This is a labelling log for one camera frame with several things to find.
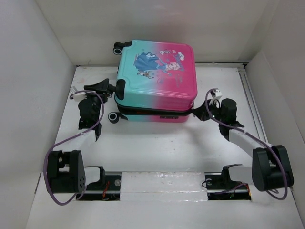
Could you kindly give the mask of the pink teal kids suitcase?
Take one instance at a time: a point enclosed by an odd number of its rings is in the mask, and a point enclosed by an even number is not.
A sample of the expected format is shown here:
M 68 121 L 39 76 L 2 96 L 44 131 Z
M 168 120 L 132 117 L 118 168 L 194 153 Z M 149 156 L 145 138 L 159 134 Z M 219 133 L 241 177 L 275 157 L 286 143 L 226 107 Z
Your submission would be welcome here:
M 193 48 L 184 43 L 132 40 L 116 42 L 121 57 L 114 100 L 118 110 L 108 114 L 136 122 L 183 123 L 197 97 Z

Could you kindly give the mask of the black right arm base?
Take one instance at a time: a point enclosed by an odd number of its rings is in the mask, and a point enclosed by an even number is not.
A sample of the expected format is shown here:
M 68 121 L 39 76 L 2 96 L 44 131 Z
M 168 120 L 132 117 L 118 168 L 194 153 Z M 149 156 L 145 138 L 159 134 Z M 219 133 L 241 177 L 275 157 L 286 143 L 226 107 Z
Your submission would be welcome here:
M 221 172 L 204 173 L 205 180 L 201 183 L 201 186 L 206 189 L 209 201 L 252 200 L 247 183 L 231 180 L 229 169 L 235 166 L 241 166 L 241 164 L 224 166 Z

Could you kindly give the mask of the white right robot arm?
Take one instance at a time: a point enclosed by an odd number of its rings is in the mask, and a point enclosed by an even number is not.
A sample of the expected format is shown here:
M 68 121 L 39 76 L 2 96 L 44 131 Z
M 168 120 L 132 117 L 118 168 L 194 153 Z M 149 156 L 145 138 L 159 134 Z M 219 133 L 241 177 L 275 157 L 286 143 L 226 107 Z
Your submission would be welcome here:
M 220 134 L 250 155 L 251 177 L 259 191 L 288 189 L 294 185 L 286 147 L 271 145 L 245 131 L 237 121 L 236 101 L 227 98 L 217 106 L 217 103 L 207 100 L 200 107 L 192 109 L 191 113 L 201 121 L 213 120 L 218 123 Z

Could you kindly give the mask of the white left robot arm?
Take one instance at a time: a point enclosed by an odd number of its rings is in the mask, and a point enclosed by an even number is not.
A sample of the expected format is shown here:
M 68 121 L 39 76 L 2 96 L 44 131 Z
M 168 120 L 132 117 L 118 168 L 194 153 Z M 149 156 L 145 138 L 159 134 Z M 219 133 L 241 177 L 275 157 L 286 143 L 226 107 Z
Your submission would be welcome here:
M 85 166 L 84 157 L 102 133 L 101 120 L 104 103 L 112 96 L 115 87 L 105 79 L 87 85 L 82 91 L 70 89 L 70 99 L 78 103 L 79 132 L 57 143 L 47 155 L 47 184 L 52 193 L 81 193 L 87 186 L 101 189 L 106 185 L 106 174 L 102 166 Z

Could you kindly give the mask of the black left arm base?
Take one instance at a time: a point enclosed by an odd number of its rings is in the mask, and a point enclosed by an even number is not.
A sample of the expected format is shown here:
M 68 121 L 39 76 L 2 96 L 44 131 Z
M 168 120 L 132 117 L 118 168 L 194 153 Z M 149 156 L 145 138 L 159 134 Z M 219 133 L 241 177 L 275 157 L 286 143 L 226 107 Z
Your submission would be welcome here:
M 121 194 L 122 172 L 103 170 L 98 182 L 90 183 L 85 193 L 76 195 L 79 201 L 119 201 Z

